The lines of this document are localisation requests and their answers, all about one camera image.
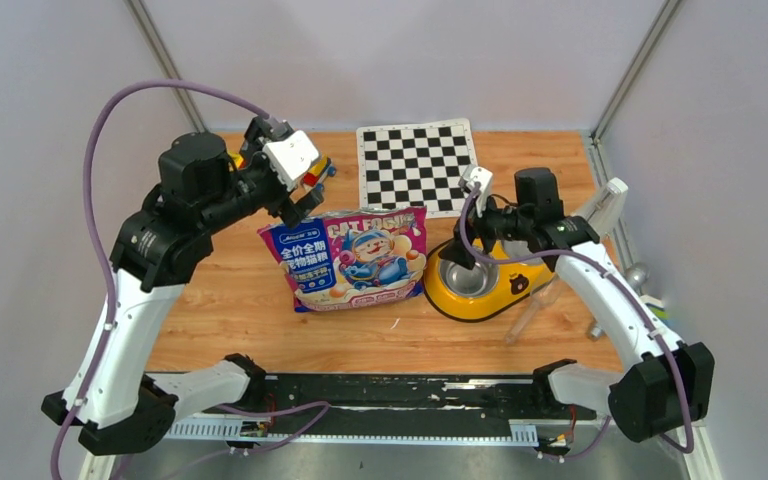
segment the silver ball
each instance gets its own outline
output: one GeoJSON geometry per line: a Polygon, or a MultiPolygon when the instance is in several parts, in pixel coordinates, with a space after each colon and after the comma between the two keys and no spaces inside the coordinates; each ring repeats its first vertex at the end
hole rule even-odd
{"type": "Polygon", "coordinates": [[[637,262],[628,267],[623,276],[631,288],[637,290],[649,279],[649,266],[645,263],[637,262]]]}

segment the cat litter bag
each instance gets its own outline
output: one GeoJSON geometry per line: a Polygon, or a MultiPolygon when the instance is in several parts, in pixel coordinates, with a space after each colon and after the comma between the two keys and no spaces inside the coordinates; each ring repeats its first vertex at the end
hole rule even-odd
{"type": "Polygon", "coordinates": [[[425,207],[333,212],[258,231],[297,312],[365,307],[422,293],[425,207]]]}

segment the stainless steel bowl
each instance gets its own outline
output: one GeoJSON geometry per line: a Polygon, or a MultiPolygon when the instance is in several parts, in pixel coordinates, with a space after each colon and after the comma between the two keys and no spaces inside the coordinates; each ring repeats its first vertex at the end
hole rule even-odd
{"type": "Polygon", "coordinates": [[[438,273],[446,288],[464,298],[483,297],[499,283],[499,266],[481,262],[467,270],[454,262],[441,260],[438,273]]]}

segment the cable clip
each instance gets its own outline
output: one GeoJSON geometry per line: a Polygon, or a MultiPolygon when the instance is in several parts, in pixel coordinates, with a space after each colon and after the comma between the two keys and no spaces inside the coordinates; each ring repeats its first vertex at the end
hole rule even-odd
{"type": "Polygon", "coordinates": [[[667,333],[667,327],[663,323],[657,323],[657,325],[653,330],[649,330],[649,333],[646,334],[650,339],[655,340],[655,337],[660,336],[661,338],[664,337],[664,334],[667,333]]]}

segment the yellow pet bowl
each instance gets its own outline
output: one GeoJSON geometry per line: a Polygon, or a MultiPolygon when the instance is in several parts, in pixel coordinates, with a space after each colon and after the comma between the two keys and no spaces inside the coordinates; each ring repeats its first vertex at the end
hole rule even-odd
{"type": "MultiPolygon", "coordinates": [[[[552,272],[538,260],[529,263],[496,265],[476,259],[475,268],[467,270],[440,258],[438,245],[428,255],[423,282],[425,296],[438,312],[459,322],[483,322],[504,312],[515,303],[543,287],[552,272]]],[[[479,240],[476,248],[481,249],[479,240]]],[[[490,255],[497,259],[528,253],[524,242],[496,242],[490,255]]]]}

